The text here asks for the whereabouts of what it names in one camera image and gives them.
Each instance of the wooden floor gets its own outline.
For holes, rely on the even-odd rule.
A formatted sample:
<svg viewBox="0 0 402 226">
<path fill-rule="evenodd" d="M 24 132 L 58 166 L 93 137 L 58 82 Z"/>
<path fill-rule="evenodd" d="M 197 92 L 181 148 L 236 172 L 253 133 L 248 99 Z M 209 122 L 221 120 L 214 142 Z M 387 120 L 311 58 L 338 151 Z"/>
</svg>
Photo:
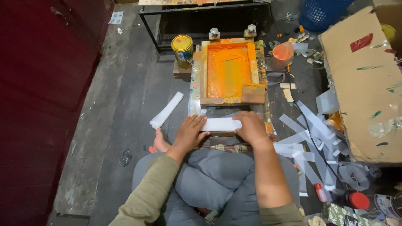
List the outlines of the wooden floor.
<svg viewBox="0 0 402 226">
<path fill-rule="evenodd" d="M 297 19 L 290 24 L 280 21 L 288 10 L 278 3 L 277 26 L 268 21 L 264 26 L 264 40 L 268 42 L 278 33 L 290 33 L 283 42 L 294 37 Z M 59 190 L 55 212 L 85 219 L 87 225 L 108 225 L 117 215 L 131 193 L 133 170 L 136 163 L 147 155 L 153 144 L 155 130 L 149 121 L 159 113 L 177 91 L 185 97 L 163 124 L 162 130 L 170 142 L 187 115 L 189 82 L 173 76 L 173 55 L 157 53 L 138 16 L 136 4 L 118 4 L 114 11 L 124 11 L 120 25 L 110 25 L 103 46 L 103 58 L 88 92 L 73 143 L 68 154 Z M 148 16 L 152 31 L 159 27 L 157 16 Z M 319 47 L 317 36 L 309 48 Z M 313 69 L 306 58 L 297 56 L 291 66 L 295 76 L 297 95 L 313 112 L 317 112 L 315 97 L 326 90 L 325 70 Z M 294 134 L 278 118 L 287 114 L 296 119 L 300 113 L 290 106 L 279 85 L 269 87 L 272 123 L 284 139 Z M 307 181 L 309 197 L 301 198 L 306 215 L 321 211 L 313 186 Z"/>
</svg>

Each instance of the dark red wall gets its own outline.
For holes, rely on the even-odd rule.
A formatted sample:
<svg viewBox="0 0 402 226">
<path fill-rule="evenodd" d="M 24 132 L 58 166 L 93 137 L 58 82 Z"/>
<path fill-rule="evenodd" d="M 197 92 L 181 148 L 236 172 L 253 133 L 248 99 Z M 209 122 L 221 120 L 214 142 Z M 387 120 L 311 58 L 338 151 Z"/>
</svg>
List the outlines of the dark red wall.
<svg viewBox="0 0 402 226">
<path fill-rule="evenodd" d="M 1 225 L 46 224 L 109 6 L 108 0 L 0 2 Z"/>
</svg>

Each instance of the foot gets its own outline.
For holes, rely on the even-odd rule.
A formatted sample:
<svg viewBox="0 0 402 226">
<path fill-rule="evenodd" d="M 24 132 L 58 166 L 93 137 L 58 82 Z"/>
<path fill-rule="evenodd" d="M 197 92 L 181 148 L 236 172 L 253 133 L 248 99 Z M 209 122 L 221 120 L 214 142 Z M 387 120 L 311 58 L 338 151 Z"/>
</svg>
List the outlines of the foot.
<svg viewBox="0 0 402 226">
<path fill-rule="evenodd" d="M 155 131 L 156 138 L 154 140 L 154 146 L 149 147 L 149 152 L 166 152 L 170 148 L 170 144 L 163 139 L 163 134 L 160 128 Z"/>
</svg>

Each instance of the olive green sleeve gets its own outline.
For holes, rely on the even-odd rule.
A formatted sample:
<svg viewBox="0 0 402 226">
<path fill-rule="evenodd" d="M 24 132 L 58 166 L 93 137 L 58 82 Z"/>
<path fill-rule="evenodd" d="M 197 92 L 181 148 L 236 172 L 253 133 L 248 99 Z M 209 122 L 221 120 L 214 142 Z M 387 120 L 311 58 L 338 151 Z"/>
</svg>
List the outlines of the olive green sleeve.
<svg viewBox="0 0 402 226">
<path fill-rule="evenodd" d="M 290 203 L 274 208 L 260 208 L 263 225 L 275 226 L 305 226 L 296 204 Z"/>
<path fill-rule="evenodd" d="M 160 215 L 179 167 L 176 160 L 166 155 L 152 161 L 141 183 L 119 208 L 109 226 L 145 226 L 154 222 Z"/>
</svg>

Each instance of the red lid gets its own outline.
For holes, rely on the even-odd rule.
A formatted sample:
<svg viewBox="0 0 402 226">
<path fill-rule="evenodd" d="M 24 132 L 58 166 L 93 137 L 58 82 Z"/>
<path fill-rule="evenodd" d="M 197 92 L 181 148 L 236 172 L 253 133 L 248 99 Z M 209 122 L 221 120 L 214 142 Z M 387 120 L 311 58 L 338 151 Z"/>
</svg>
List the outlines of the red lid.
<svg viewBox="0 0 402 226">
<path fill-rule="evenodd" d="M 356 209 L 367 209 L 370 201 L 367 196 L 360 192 L 353 192 L 349 195 L 349 200 Z"/>
<path fill-rule="evenodd" d="M 321 184 L 314 184 L 314 187 L 316 187 L 316 190 L 322 189 Z"/>
</svg>

